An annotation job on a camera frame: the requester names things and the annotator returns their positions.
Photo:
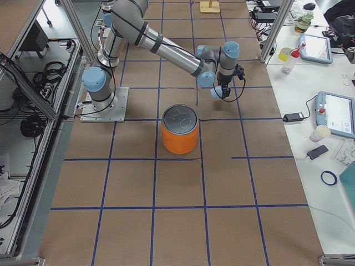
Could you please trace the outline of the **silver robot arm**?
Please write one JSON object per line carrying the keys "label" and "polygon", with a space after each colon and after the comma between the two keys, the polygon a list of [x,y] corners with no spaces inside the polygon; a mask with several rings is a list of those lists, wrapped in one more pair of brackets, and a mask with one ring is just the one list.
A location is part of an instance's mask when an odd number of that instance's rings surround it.
{"label": "silver robot arm", "polygon": [[243,79],[243,69],[237,63],[239,43],[229,41],[221,47],[200,45],[196,54],[192,54],[149,26],[144,19],[148,1],[104,1],[103,4],[109,8],[110,33],[97,53],[97,65],[85,70],[82,76],[94,113],[103,115],[117,107],[118,94],[110,88],[109,80],[125,42],[166,59],[195,77],[200,87],[212,87],[212,92],[222,100],[230,95],[232,78]]}

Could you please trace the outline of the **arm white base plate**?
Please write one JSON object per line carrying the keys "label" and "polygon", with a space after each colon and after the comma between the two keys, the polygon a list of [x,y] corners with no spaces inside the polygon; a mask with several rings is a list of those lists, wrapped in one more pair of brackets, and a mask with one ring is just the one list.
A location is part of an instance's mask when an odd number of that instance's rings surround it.
{"label": "arm white base plate", "polygon": [[102,102],[92,100],[91,95],[87,92],[85,100],[90,103],[83,106],[81,122],[125,121],[129,88],[124,86],[115,89],[111,87],[110,89],[111,97]]}

